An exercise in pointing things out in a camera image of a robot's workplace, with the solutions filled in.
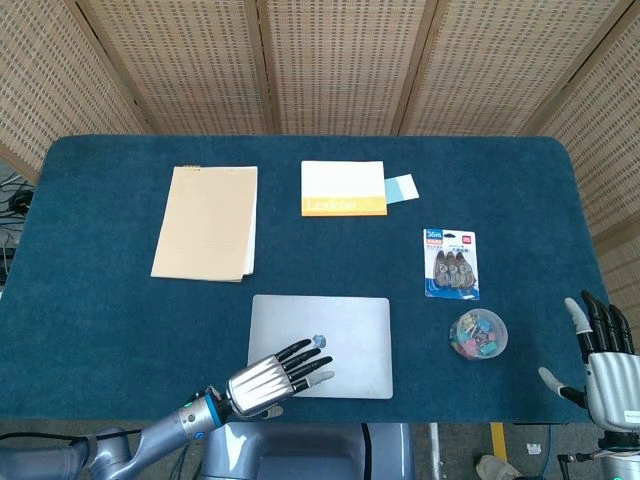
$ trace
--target blue label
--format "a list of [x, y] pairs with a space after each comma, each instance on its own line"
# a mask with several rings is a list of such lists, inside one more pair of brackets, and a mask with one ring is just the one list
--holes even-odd
[[433, 238], [442, 240], [442, 229], [440, 228], [427, 228], [427, 238]]
[[439, 287], [433, 278], [425, 278], [424, 293], [427, 297], [450, 298], [455, 300], [480, 300], [480, 291], [472, 288]]

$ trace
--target shoe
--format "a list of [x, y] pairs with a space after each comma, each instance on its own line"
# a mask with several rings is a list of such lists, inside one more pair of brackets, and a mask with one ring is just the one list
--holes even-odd
[[522, 474], [501, 458], [483, 455], [476, 464], [476, 472], [482, 480], [513, 480]]

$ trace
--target yellow sticky notes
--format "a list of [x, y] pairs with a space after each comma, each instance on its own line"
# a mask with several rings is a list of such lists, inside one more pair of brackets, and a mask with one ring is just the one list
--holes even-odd
[[382, 162], [304, 161], [302, 216], [386, 215]]

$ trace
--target wicker screen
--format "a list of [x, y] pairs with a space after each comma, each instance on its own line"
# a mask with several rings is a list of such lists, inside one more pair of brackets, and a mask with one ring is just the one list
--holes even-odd
[[64, 2], [1, 2], [0, 70], [0, 155], [31, 181], [59, 137], [143, 132]]
[[[265, 133], [255, 2], [81, 0], [116, 67], [162, 133]], [[249, 23], [248, 15], [255, 21]]]
[[401, 133], [519, 133], [616, 3], [441, 2]]
[[640, 212], [639, 39], [636, 16], [541, 131], [571, 153], [594, 236]]
[[609, 298], [622, 309], [640, 351], [640, 236], [600, 255]]
[[259, 4], [283, 133], [392, 133], [426, 0]]

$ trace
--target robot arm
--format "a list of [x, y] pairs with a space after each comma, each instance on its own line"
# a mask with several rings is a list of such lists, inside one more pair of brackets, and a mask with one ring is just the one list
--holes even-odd
[[66, 448], [0, 448], [0, 478], [72, 480], [81, 468], [89, 469], [93, 479], [135, 478], [175, 449], [221, 427], [232, 415], [240, 418], [258, 415], [332, 378], [331, 371], [315, 372], [330, 363], [331, 357], [308, 361], [320, 354], [319, 348], [294, 356], [309, 344], [311, 340], [301, 340], [249, 365], [229, 379], [224, 393], [208, 388], [177, 412], [143, 429], [133, 457], [127, 439], [118, 436], [119, 430], [109, 429]]
[[558, 455], [564, 478], [566, 464], [603, 458], [605, 478], [640, 480], [640, 356], [635, 355], [629, 323], [622, 312], [607, 308], [589, 292], [582, 292], [588, 317], [571, 298], [565, 306], [576, 327], [585, 367], [586, 388], [564, 385], [546, 368], [538, 372], [560, 397], [589, 411], [593, 422], [605, 431], [600, 451]]

